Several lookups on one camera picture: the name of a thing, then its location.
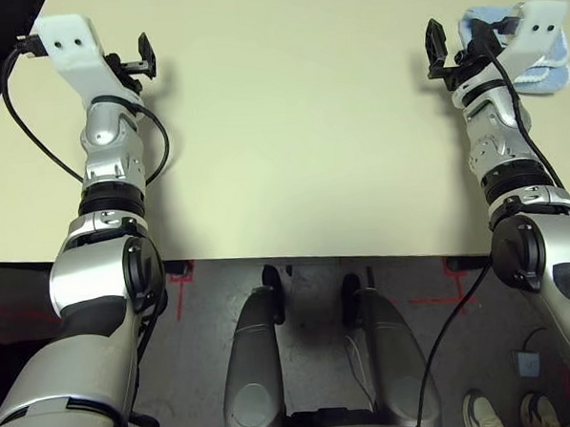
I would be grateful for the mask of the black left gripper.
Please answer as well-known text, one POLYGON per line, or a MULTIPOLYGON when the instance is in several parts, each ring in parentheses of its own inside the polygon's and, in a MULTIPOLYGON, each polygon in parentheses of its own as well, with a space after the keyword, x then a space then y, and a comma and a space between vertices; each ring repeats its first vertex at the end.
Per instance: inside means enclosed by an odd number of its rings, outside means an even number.
POLYGON ((137 51, 141 60, 135 62, 124 63, 117 53, 104 56, 108 67, 121 85, 135 94, 142 91, 142 85, 137 78, 134 79, 134 75, 146 75, 149 79, 157 76, 157 58, 145 32, 138 37, 137 51))

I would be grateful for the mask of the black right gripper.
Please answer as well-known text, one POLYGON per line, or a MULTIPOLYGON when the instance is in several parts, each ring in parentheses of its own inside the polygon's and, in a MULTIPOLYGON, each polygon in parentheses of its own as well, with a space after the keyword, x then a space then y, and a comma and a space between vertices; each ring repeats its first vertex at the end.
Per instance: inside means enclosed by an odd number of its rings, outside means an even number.
POLYGON ((472 37, 468 48, 456 55, 457 63, 454 67, 445 67, 448 50, 444 29, 435 19, 428 20, 424 41, 429 64, 428 78, 442 79, 449 91, 456 90, 467 80, 482 72, 491 63, 488 51, 497 55, 500 49, 492 25, 482 20, 471 19, 470 27, 472 37))

